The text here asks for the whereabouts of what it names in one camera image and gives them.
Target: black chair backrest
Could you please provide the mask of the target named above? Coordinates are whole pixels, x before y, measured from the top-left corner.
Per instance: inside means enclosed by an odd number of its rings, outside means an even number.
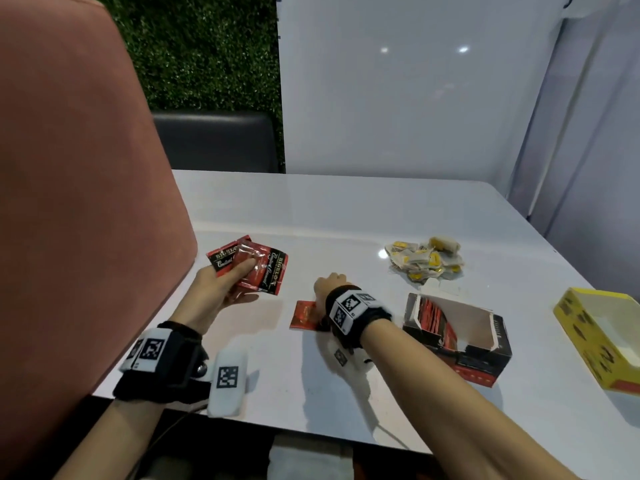
[[[277,173],[269,117],[261,112],[153,113],[171,168]]]

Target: pile of tea bags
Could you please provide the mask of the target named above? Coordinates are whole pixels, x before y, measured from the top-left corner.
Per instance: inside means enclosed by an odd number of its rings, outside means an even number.
[[[426,242],[396,241],[385,246],[391,263],[411,281],[424,283],[428,278],[453,280],[462,275],[460,244],[453,238],[437,235]]]

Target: artificial grass wall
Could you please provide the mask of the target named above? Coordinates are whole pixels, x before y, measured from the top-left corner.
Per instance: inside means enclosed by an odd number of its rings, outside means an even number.
[[[98,0],[151,109],[263,111],[284,170],[275,0]]]

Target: white wall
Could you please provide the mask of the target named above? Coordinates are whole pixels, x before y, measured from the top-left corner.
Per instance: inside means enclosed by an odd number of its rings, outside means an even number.
[[[282,0],[287,172],[506,192],[567,0]]]
[[[527,176],[535,174],[536,156],[542,156],[555,138],[557,127],[549,121],[564,114],[598,16],[569,22],[558,42],[523,154],[526,171],[516,178],[516,194],[527,187]],[[594,60],[531,217],[532,225],[594,287],[636,298],[640,298],[639,56],[640,0],[633,0],[619,8]]]

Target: person's left hand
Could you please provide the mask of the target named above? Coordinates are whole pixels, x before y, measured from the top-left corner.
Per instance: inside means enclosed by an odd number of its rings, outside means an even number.
[[[196,273],[180,304],[169,320],[182,323],[204,335],[217,314],[234,303],[249,303],[258,299],[256,294],[230,294],[231,288],[255,266],[255,259],[247,259],[220,277],[213,266],[206,266]]]

